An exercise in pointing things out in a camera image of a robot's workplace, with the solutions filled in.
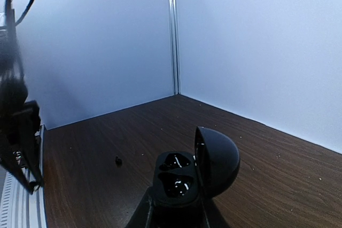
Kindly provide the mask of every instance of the black charging case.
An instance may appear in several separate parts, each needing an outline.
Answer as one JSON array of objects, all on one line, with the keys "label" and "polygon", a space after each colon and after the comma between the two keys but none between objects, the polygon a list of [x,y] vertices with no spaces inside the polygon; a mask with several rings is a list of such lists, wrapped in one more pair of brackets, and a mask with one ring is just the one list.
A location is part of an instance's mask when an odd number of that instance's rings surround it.
[{"label": "black charging case", "polygon": [[163,218],[198,215],[201,201],[225,191],[239,166],[238,148],[229,137],[197,127],[195,155],[165,152],[157,158],[151,190],[155,214]]},{"label": "black charging case", "polygon": [[239,150],[229,137],[197,127],[195,154],[158,156],[153,184],[126,228],[228,227],[212,197],[234,182],[239,167]]}]

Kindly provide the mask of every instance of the open case lid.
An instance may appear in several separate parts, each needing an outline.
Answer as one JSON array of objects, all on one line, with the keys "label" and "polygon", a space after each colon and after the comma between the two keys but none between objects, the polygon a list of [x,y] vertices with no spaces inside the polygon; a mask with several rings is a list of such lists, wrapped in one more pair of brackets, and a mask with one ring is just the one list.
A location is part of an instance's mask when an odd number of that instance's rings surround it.
[{"label": "open case lid", "polygon": [[207,198],[224,192],[235,180],[240,167],[239,150],[226,135],[197,127],[195,157]]}]

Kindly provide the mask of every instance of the white wall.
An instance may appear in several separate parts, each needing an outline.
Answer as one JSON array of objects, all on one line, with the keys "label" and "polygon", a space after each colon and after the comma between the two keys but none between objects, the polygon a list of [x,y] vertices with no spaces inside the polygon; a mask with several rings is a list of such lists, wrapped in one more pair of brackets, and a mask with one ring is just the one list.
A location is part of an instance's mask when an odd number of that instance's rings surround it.
[{"label": "white wall", "polygon": [[36,0],[17,28],[48,128],[173,94],[168,0]]},{"label": "white wall", "polygon": [[178,0],[182,94],[342,153],[342,0]]}]

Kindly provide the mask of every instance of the wooden table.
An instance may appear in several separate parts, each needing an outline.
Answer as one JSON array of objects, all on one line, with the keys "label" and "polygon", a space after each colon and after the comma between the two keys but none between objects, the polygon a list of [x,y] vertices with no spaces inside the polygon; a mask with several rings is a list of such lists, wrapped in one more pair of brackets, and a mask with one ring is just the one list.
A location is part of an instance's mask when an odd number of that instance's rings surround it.
[{"label": "wooden table", "polygon": [[193,152],[197,125],[240,150],[235,183],[215,198],[232,228],[342,227],[342,155],[184,96],[47,131],[48,227],[125,227],[157,156]]}]

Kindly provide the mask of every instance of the dark wood surface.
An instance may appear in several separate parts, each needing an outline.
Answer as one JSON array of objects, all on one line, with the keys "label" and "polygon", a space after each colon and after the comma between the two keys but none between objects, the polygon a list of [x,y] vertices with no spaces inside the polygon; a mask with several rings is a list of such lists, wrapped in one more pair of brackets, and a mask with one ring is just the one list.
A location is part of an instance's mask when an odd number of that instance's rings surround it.
[{"label": "dark wood surface", "polygon": [[232,228],[342,227],[342,155],[182,96],[47,131],[48,227],[124,227],[157,156],[193,152],[197,125],[240,150],[235,183],[215,198]]}]

